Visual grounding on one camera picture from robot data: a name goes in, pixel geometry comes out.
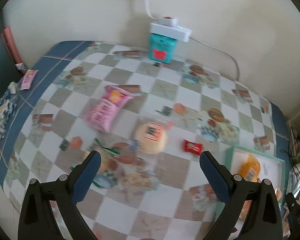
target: pink snack package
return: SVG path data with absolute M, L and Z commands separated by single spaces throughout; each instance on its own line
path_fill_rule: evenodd
M 24 75 L 22 79 L 20 90 L 30 89 L 34 76 L 36 75 L 37 72 L 38 70 L 32 70 L 32 69 L 29 69 L 27 71 L 27 73 Z
M 119 109 L 123 107 L 133 94 L 116 86 L 106 86 L 106 93 L 84 118 L 84 120 L 94 129 L 109 132 L 113 119 Z

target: red candy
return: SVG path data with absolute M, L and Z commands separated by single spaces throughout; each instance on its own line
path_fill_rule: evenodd
M 183 150 L 200 156 L 203 150 L 203 145 L 201 143 L 192 143 L 187 140 L 183 140 Z

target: checkered tablecloth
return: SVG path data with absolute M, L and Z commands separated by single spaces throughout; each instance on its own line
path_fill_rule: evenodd
M 224 163 L 224 152 L 231 145 L 253 149 L 255 137 L 267 136 L 270 150 L 266 152 L 274 155 L 276 142 L 271 104 L 243 84 L 205 66 L 202 69 L 209 80 L 213 80 L 213 86 L 189 82 L 184 73 L 187 74 L 191 65 L 198 64 L 184 58 L 174 57 L 170 65 L 155 66 L 145 51 L 139 59 L 113 55 L 114 51 L 132 49 L 93 43 L 63 69 L 42 94 L 22 127 L 3 189 L 20 211 L 31 178 L 47 182 L 70 173 L 72 165 L 82 162 L 83 153 L 94 138 L 105 147 L 117 142 L 129 144 L 136 127 L 146 116 L 160 122 L 170 120 L 174 126 L 167 131 L 164 152 L 155 156 L 138 154 L 151 164 L 160 182 L 156 190 L 127 199 L 118 187 L 100 189 L 91 185 L 77 207 L 102 240 L 201 240 L 213 220 L 214 205 L 204 211 L 193 207 L 189 189 L 208 182 L 200 169 L 198 156 L 182 150 L 182 140 L 202 143 L 219 163 Z M 84 85 L 65 84 L 66 76 L 78 66 L 83 69 Z M 83 121 L 83 116 L 98 103 L 106 85 L 118 84 L 137 84 L 142 92 L 120 110 L 109 134 L 92 129 Z M 252 103 L 240 100 L 233 90 L 249 90 Z M 176 103 L 185 107 L 185 114 L 173 112 Z M 264 111 L 264 106 L 268 107 L 268 112 Z M 224 119 L 235 127 L 235 138 L 224 135 L 211 142 L 202 136 L 200 127 L 209 120 L 208 112 L 212 108 L 221 111 Z M 51 131 L 34 132 L 34 114 L 53 114 Z M 215 124 L 211 127 L 212 132 L 221 134 Z M 76 136 L 82 139 L 81 149 L 60 149 L 64 139 L 71 141 Z M 70 239 L 66 226 L 56 216 L 62 233 Z

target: table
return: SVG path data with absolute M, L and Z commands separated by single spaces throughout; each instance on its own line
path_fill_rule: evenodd
M 84 201 L 77 204 L 96 235 L 102 240 L 203 239 L 216 200 L 206 185 L 199 157 L 183 151 L 183 140 L 202 143 L 219 163 L 224 163 L 224 152 L 233 145 L 257 147 L 273 156 L 276 141 L 271 104 L 243 84 L 184 58 L 174 57 L 169 65 L 157 64 L 139 48 L 140 57 L 131 58 L 114 52 L 135 47 L 86 44 L 78 55 L 72 55 L 74 59 L 67 58 L 72 52 L 62 55 L 65 63 L 57 65 L 60 71 L 49 84 L 40 88 L 36 83 L 31 95 L 21 93 L 30 114 L 2 180 L 6 195 L 20 211 L 31 178 L 46 182 L 70 173 L 97 138 L 103 147 L 115 147 L 134 160 L 137 157 L 143 163 L 138 173 L 151 183 L 142 190 L 127 190 L 120 176 L 122 169 L 129 167 L 114 159 L 115 168 L 109 166 L 104 174 L 110 178 L 109 188 L 92 184 Z M 60 59 L 61 52 L 62 47 L 54 47 L 43 58 Z M 54 69 L 43 71 L 49 76 Z M 120 110 L 110 133 L 94 130 L 83 120 L 85 115 L 99 102 L 105 86 L 122 84 L 140 85 L 141 92 Z M 37 99 L 31 101 L 34 94 Z M 166 127 L 168 141 L 157 155 L 133 152 L 129 147 L 136 128 L 149 121 L 172 126 Z M 74 137 L 81 138 L 80 149 L 69 146 Z M 70 239 L 56 203 L 52 205 L 61 232 Z

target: wall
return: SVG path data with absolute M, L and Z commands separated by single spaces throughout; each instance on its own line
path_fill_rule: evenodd
M 230 53 L 241 82 L 285 114 L 300 104 L 300 14 L 290 0 L 150 0 L 150 9 Z M 29 65 L 63 40 L 147 47 L 143 0 L 10 0 L 4 14 Z M 176 53 L 235 76 L 227 56 L 194 41 L 179 43 Z

